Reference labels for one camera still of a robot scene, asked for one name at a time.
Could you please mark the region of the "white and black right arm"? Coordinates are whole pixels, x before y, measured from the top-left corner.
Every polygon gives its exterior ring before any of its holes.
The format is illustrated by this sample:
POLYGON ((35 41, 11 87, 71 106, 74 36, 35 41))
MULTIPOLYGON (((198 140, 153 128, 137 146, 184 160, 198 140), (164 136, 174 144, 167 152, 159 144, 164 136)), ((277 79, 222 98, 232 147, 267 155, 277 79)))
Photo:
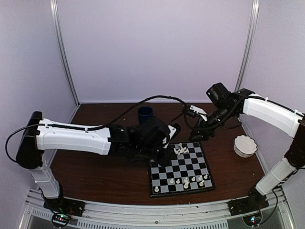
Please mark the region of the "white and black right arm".
POLYGON ((222 83, 212 85, 206 94, 213 111, 188 105, 184 112, 184 122, 191 130, 189 141, 209 140, 233 117, 242 119, 264 170, 244 200, 246 209, 253 211, 273 189, 305 168, 305 115, 249 89, 230 92, 222 83))

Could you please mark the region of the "white chess king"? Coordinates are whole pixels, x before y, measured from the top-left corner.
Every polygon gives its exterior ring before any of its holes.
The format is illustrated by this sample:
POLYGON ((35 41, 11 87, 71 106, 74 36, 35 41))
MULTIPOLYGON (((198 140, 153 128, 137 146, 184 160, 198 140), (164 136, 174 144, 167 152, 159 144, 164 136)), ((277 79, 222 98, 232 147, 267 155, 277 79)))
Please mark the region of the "white chess king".
POLYGON ((189 180, 188 180, 188 178, 186 177, 183 181, 184 181, 183 187, 184 187, 184 189, 187 189, 189 187, 189 180))

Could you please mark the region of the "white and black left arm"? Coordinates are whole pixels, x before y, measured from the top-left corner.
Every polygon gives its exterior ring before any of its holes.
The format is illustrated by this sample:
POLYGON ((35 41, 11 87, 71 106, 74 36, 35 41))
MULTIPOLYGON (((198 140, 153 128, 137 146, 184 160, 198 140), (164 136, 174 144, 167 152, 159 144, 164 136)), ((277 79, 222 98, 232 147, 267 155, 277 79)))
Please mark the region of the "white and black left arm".
POLYGON ((62 196, 61 185, 43 160, 45 150, 82 151, 124 157, 131 162, 154 160, 165 166, 173 154, 167 148, 168 144, 178 132, 179 127, 156 117, 129 127, 115 124, 89 126, 54 122, 36 111, 23 130, 16 161, 30 171, 50 204, 58 212, 64 212, 69 206, 68 200, 62 196))

